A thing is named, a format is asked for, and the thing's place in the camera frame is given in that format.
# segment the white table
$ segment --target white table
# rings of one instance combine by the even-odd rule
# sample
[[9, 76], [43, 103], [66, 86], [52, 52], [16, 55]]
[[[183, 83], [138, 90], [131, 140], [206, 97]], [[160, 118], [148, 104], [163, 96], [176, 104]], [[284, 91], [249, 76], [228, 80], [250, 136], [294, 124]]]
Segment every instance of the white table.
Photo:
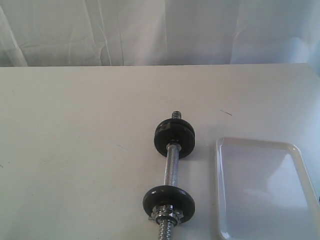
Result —
[[320, 79], [306, 64], [0, 68], [0, 239], [157, 239], [142, 198], [173, 110], [195, 130], [179, 187], [196, 213], [174, 239], [218, 239], [220, 137], [289, 142], [320, 195]]

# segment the white tray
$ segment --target white tray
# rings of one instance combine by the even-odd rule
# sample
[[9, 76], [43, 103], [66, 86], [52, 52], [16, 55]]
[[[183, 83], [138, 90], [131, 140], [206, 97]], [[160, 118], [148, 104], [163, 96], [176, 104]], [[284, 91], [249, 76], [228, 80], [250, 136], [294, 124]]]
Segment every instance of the white tray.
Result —
[[319, 199], [296, 146], [220, 138], [216, 171], [222, 239], [320, 239]]

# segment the table surface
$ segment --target table surface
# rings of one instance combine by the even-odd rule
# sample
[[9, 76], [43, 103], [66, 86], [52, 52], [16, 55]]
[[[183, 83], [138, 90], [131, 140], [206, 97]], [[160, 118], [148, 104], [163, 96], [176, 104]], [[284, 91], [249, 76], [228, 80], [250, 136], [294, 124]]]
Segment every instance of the table surface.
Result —
[[219, 239], [221, 137], [299, 147], [320, 195], [320, 79], [306, 64], [0, 68], [0, 239], [157, 239], [142, 198], [163, 184], [154, 131], [172, 111], [195, 130], [178, 186], [193, 218], [174, 239]]

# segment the dumbbell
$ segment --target dumbbell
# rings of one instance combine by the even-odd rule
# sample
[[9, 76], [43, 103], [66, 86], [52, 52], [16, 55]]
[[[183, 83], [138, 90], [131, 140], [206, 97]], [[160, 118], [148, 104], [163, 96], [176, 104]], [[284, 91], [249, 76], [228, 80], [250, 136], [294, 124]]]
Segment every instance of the dumbbell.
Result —
[[171, 240], [173, 229], [187, 222], [195, 213], [195, 201], [178, 188], [179, 159], [188, 156], [195, 147], [195, 131], [181, 113], [162, 121], [155, 129], [154, 146], [166, 157], [164, 184], [150, 189], [143, 197], [143, 208], [149, 220], [159, 225], [159, 240]]

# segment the white curtain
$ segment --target white curtain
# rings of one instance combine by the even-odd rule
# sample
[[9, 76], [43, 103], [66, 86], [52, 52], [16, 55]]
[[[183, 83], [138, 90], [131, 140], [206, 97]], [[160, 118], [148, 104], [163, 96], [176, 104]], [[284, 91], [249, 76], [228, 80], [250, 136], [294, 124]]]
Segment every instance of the white curtain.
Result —
[[0, 0], [0, 66], [309, 63], [320, 0]]

